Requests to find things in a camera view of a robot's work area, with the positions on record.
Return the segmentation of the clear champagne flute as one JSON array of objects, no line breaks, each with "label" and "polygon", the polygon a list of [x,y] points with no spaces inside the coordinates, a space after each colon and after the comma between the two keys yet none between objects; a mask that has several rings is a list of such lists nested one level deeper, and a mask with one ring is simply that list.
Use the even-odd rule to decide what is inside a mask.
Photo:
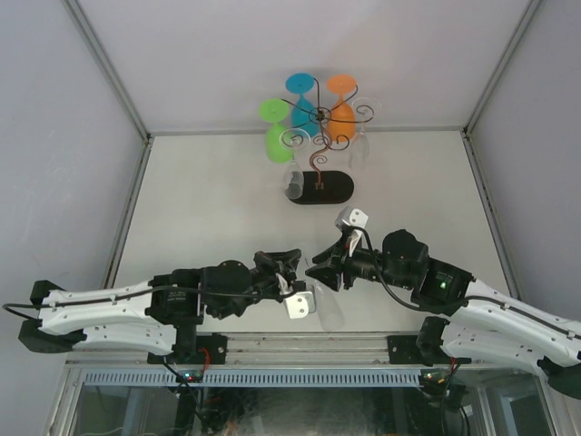
[{"label": "clear champagne flute", "polygon": [[373,97],[358,97],[351,108],[355,114],[356,134],[350,141],[350,157],[348,166],[352,171],[362,171],[369,158],[369,138],[366,134],[366,126],[370,123],[382,105],[379,100]]},{"label": "clear champagne flute", "polygon": [[292,127],[281,133],[281,145],[291,154],[283,177],[284,193],[289,200],[297,200],[303,194],[304,175],[297,161],[297,153],[310,144],[310,139],[310,134],[301,127]]}]

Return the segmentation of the orange plastic wine glass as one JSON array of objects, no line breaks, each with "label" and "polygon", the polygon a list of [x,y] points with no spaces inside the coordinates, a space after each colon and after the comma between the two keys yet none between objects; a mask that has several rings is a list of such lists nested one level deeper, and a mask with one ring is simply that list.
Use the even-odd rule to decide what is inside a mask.
[{"label": "orange plastic wine glass", "polygon": [[326,130],[334,143],[344,146],[356,133],[355,114],[346,97],[357,90],[357,82],[351,75],[336,74],[328,79],[327,89],[338,100],[330,108]]}]

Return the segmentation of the clear champagne flute front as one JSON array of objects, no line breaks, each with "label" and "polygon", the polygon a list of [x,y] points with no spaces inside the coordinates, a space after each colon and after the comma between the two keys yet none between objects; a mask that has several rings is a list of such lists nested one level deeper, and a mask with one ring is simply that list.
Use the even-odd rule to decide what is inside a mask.
[{"label": "clear champagne flute front", "polygon": [[291,154],[283,177],[284,193],[289,200],[297,200],[303,194],[304,175],[297,161],[297,153],[310,144],[310,139],[310,134],[301,127],[292,127],[281,133],[281,145]]}]

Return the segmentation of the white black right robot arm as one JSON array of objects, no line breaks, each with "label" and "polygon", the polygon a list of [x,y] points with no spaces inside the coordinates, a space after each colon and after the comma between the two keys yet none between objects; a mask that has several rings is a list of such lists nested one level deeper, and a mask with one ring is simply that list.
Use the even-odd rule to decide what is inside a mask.
[{"label": "white black right robot arm", "polygon": [[348,227],[312,262],[307,276],[335,292],[358,279],[378,282],[401,306],[424,312],[416,345],[425,362],[490,362],[580,397],[578,321],[544,312],[430,257],[427,245],[407,230],[389,233],[375,250],[364,229]]}]

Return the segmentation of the clear upside-down glass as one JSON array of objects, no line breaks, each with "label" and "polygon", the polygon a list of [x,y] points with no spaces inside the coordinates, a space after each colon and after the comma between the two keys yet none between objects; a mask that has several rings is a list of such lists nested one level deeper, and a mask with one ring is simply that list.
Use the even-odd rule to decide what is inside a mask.
[{"label": "clear upside-down glass", "polygon": [[338,332],[345,324],[344,314],[337,304],[334,292],[321,282],[310,279],[321,328],[325,332]]}]

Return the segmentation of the green plastic wine glass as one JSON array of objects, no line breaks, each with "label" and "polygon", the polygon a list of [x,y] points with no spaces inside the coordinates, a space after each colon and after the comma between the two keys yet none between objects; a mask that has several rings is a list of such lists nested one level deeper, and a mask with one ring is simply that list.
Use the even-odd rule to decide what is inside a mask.
[{"label": "green plastic wine glass", "polygon": [[265,151],[268,159],[276,164],[292,159],[292,151],[281,143],[281,135],[287,130],[282,122],[289,113],[289,105],[278,98],[264,100],[259,107],[260,118],[270,125],[265,135]]}]

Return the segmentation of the clear champagne flute back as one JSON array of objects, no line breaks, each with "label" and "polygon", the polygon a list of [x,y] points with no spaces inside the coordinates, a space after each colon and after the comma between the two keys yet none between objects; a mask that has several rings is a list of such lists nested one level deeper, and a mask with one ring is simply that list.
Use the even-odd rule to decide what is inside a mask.
[{"label": "clear champagne flute back", "polygon": [[379,100],[373,97],[358,97],[351,108],[355,114],[356,134],[350,141],[350,157],[348,166],[352,171],[362,171],[369,158],[369,138],[366,134],[366,126],[370,123],[382,105]]}]

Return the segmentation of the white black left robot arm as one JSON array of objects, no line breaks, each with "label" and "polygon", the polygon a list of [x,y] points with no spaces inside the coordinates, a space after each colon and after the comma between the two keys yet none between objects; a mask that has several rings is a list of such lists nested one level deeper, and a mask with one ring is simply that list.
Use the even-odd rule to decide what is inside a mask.
[{"label": "white black left robot arm", "polygon": [[18,340],[30,352],[82,349],[147,352],[149,361],[193,362],[201,352],[197,330],[205,317],[242,316],[260,302],[283,303],[292,319],[309,313],[296,270],[301,252],[257,252],[249,268],[236,260],[177,269],[116,289],[67,291],[34,283]]}]

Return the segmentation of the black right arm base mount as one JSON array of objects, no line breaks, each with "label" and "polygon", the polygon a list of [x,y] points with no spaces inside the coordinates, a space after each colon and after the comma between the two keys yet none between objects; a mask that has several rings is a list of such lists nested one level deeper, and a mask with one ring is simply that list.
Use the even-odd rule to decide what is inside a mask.
[{"label": "black right arm base mount", "polygon": [[431,363],[422,356],[415,334],[397,334],[387,337],[389,362],[394,365],[424,365]]}]

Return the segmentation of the blue plastic wine glass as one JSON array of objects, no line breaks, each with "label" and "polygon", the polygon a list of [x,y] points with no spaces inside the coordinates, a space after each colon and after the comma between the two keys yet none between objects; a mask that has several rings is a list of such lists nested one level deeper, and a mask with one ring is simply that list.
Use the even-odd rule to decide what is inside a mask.
[{"label": "blue plastic wine glass", "polygon": [[313,122],[314,116],[311,114],[314,105],[305,96],[314,85],[314,78],[307,73],[293,74],[285,83],[286,90],[298,97],[290,114],[291,126],[304,130],[310,137],[315,136],[319,131],[319,127]]}]

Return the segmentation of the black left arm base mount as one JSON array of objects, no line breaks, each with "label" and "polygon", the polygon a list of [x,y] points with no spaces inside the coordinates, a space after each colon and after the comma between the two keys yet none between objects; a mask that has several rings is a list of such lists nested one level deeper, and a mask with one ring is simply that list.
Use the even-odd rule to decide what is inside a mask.
[{"label": "black left arm base mount", "polygon": [[195,345],[178,344],[173,345],[172,351],[165,356],[149,353],[147,356],[148,364],[161,365],[163,363],[177,365],[202,365],[215,364],[223,365],[226,363],[228,351],[228,337],[219,333],[210,335],[197,336]]}]

